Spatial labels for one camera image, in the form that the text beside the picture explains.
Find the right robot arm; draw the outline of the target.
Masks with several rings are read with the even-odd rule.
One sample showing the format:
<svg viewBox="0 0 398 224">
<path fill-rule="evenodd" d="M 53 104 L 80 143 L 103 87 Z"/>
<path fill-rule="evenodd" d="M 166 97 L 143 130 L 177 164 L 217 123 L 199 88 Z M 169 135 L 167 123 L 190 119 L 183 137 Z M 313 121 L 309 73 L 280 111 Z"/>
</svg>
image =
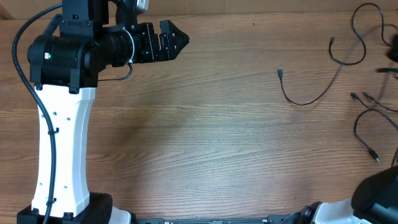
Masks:
<svg viewBox="0 0 398 224">
<path fill-rule="evenodd" d="M 397 34 L 390 48 L 386 55 L 397 63 Z M 376 108 L 363 111 L 354 122 L 354 135 L 379 162 L 377 153 L 357 133 L 359 119 L 369 112 L 385 117 L 396 129 L 397 123 Z M 397 150 L 391 167 L 364 179 L 351 199 L 335 203 L 315 202 L 301 212 L 288 215 L 281 223 L 397 223 Z"/>
</svg>

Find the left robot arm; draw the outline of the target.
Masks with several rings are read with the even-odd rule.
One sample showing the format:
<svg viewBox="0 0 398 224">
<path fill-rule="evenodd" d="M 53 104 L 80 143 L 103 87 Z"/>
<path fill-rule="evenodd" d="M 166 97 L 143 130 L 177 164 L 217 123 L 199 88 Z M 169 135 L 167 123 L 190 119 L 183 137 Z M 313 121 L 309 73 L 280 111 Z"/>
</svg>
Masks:
<svg viewBox="0 0 398 224">
<path fill-rule="evenodd" d="M 107 66 L 173 60 L 189 36 L 169 20 L 156 34 L 138 23 L 147 1 L 117 1 L 109 24 L 107 1 L 68 0 L 29 46 L 29 75 L 21 80 L 39 112 L 39 172 L 31 204 L 18 223 L 135 223 L 110 194 L 90 192 L 86 179 L 88 124 L 99 74 Z"/>
</svg>

